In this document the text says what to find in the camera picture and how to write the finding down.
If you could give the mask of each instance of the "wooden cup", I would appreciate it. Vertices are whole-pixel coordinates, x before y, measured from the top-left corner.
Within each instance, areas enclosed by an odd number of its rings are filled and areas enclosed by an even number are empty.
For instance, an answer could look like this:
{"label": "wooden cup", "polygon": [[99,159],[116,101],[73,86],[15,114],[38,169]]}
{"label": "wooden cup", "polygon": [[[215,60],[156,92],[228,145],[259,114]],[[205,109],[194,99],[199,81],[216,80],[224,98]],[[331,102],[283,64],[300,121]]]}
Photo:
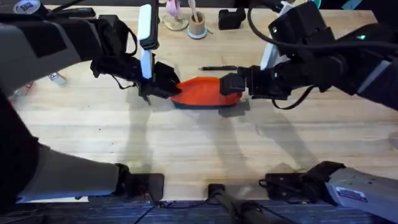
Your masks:
{"label": "wooden cup", "polygon": [[188,31],[195,36],[200,36],[206,32],[206,18],[205,15],[203,15],[203,13],[201,12],[197,12],[197,15],[199,21],[195,21],[193,15],[190,16]]}

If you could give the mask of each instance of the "cable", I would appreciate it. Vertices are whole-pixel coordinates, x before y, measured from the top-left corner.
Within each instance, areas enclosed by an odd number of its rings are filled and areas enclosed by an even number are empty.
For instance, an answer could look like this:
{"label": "cable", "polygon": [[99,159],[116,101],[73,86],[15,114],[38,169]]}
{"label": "cable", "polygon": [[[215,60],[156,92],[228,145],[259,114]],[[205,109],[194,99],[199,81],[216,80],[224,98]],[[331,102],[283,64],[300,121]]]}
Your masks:
{"label": "cable", "polygon": [[124,25],[124,27],[127,29],[127,31],[129,32],[129,34],[132,36],[132,40],[134,41],[134,45],[136,46],[136,48],[134,49],[133,52],[131,53],[126,53],[128,56],[132,57],[137,53],[138,50],[138,40],[137,40],[137,36],[133,33],[133,31],[130,29],[130,27],[128,27],[125,23],[122,23]]}
{"label": "cable", "polygon": [[146,212],[144,212],[144,214],[142,214],[135,222],[134,224],[138,224],[152,209],[155,208],[155,205],[152,206],[151,208],[149,208],[148,210],[146,210]]}
{"label": "cable", "polygon": [[267,211],[267,212],[269,212],[269,213],[271,213],[273,215],[276,215],[277,217],[279,217],[279,218],[281,218],[281,219],[283,219],[283,220],[285,220],[285,221],[287,221],[287,222],[289,222],[291,224],[297,224],[297,222],[295,222],[295,221],[293,221],[293,220],[287,218],[286,216],[283,216],[283,215],[281,215],[281,214],[279,214],[277,212],[274,212],[273,210],[271,210],[271,209],[269,209],[269,208],[267,208],[267,207],[265,207],[265,206],[263,206],[263,205],[261,205],[259,203],[257,203],[257,205],[260,208],[260,210],[264,209],[265,211]]}
{"label": "cable", "polygon": [[188,206],[185,206],[185,207],[170,207],[170,205],[172,204],[172,203],[170,203],[166,207],[162,207],[162,208],[166,208],[166,209],[190,209],[190,208],[196,208],[196,207],[199,207],[199,206],[207,204],[212,198],[213,197],[208,197],[206,200],[204,200],[202,202],[198,202],[196,204],[188,205]]}
{"label": "cable", "polygon": [[44,216],[38,216],[38,215],[32,215],[29,217],[24,217],[24,218],[18,218],[17,220],[12,220],[9,222],[2,222],[1,224],[18,224],[18,223],[42,223],[44,219]]}
{"label": "cable", "polygon": [[116,81],[116,83],[118,84],[118,86],[119,86],[119,88],[120,88],[121,90],[125,90],[125,89],[127,89],[127,88],[137,86],[136,83],[133,83],[132,85],[129,85],[129,86],[122,86],[122,84],[120,84],[119,80],[118,80],[114,75],[111,75],[111,76],[112,76],[112,78]]}
{"label": "cable", "polygon": [[62,11],[64,9],[66,9],[66,8],[68,8],[70,6],[76,5],[76,4],[78,4],[79,2],[82,2],[82,1],[84,1],[84,0],[73,0],[73,1],[70,1],[70,2],[68,2],[66,4],[63,4],[63,5],[59,6],[59,7],[56,7],[55,9],[51,10],[50,13],[52,14],[52,13],[56,13],[56,12]]}
{"label": "cable", "polygon": [[286,107],[284,107],[284,108],[281,108],[281,107],[279,107],[279,105],[276,103],[276,100],[272,100],[272,104],[273,104],[276,108],[281,109],[281,110],[291,110],[291,109],[295,108],[296,106],[300,105],[300,104],[306,99],[306,97],[311,93],[311,91],[312,91],[314,88],[315,88],[315,86],[313,86],[313,85],[312,85],[312,86],[309,86],[309,87],[304,91],[303,95],[300,96],[300,98],[299,98],[294,104],[292,104],[292,105],[290,105],[290,106],[286,106]]}
{"label": "cable", "polygon": [[256,26],[253,24],[251,12],[253,10],[253,5],[249,6],[248,10],[248,22],[250,29],[260,37],[262,40],[265,40],[268,43],[274,44],[276,46],[281,46],[290,49],[307,49],[307,50],[325,50],[325,49],[347,49],[347,48],[359,48],[359,47],[377,47],[384,49],[392,49],[398,50],[397,44],[390,44],[385,42],[369,42],[369,41],[360,41],[360,42],[339,42],[336,44],[321,44],[321,45],[303,45],[303,44],[289,44],[286,42],[280,42],[274,39],[271,39],[260,32]]}

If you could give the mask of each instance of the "green led light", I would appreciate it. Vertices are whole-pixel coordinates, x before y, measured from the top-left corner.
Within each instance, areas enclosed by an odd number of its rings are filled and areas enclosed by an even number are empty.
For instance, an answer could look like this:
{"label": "green led light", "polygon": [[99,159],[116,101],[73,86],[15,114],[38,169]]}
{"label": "green led light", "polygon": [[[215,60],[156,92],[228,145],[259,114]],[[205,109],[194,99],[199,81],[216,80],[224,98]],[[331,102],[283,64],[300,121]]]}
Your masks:
{"label": "green led light", "polygon": [[359,40],[364,40],[366,38],[366,36],[365,35],[359,35],[356,38],[358,38]]}

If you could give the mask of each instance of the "pink object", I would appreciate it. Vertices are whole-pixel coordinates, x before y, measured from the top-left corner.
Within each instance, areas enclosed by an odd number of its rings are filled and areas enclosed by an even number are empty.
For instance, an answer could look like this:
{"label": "pink object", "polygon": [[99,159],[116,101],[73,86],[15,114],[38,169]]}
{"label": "pink object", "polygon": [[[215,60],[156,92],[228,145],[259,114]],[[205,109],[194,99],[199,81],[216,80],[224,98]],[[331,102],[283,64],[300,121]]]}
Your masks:
{"label": "pink object", "polygon": [[171,16],[180,15],[180,1],[179,0],[167,0],[167,2],[166,2],[166,11]]}

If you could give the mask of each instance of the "wooden table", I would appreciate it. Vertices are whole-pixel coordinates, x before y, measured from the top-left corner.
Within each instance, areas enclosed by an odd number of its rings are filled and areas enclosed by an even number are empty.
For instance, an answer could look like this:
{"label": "wooden table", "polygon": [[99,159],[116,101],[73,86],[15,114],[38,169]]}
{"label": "wooden table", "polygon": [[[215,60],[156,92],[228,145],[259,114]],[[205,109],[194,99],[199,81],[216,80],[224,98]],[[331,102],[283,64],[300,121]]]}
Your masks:
{"label": "wooden table", "polygon": [[[95,10],[117,14],[137,31],[138,8]],[[219,9],[199,11],[214,34],[192,40],[186,31],[172,32],[159,24],[158,60],[174,66],[183,81],[227,74],[199,71],[201,66],[259,65],[266,43],[247,21],[238,30],[220,31]],[[366,11],[322,14],[337,37],[375,22]],[[275,17],[267,9],[253,11],[254,22],[265,33]],[[68,78],[65,88],[47,78],[37,81],[28,96],[18,99],[19,114],[32,133],[55,150],[122,162],[132,172],[163,173],[166,200],[203,199],[209,183],[224,183],[242,197],[265,198],[265,190],[256,187],[265,173],[307,170],[324,160],[398,179],[398,113],[384,106],[331,89],[314,91],[291,111],[277,110],[269,100],[243,100],[224,111],[190,111],[152,98],[150,107],[135,88],[120,90],[108,75],[95,79],[89,65],[61,71]],[[290,104],[301,93],[297,90],[290,101],[280,103]]]}

